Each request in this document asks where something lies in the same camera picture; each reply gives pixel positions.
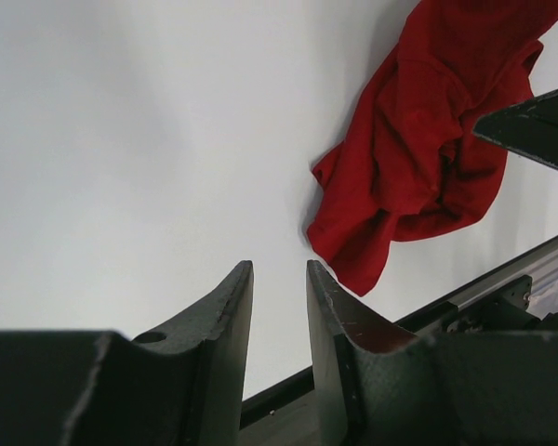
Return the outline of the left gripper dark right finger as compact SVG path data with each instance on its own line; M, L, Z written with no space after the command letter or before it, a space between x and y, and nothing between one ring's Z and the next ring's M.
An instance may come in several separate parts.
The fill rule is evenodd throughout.
M558 314L534 330L415 335L307 265L324 445L558 445Z

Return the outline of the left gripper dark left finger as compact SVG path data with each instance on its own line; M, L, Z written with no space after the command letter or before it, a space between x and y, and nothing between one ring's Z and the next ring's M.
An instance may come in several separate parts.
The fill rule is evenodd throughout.
M254 268L151 330L0 331L0 445L234 445Z

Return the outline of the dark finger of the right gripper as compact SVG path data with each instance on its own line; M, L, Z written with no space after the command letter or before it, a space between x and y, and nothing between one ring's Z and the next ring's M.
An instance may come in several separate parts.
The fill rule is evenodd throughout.
M472 133L558 171L558 89L480 117Z

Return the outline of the red t shirt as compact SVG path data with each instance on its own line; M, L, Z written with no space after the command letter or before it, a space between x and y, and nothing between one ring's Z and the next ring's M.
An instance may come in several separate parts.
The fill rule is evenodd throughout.
M476 121L532 97L558 1L421 1L367 83L345 138L313 167L323 196L306 234L357 295L390 246L466 228L495 201L507 153Z

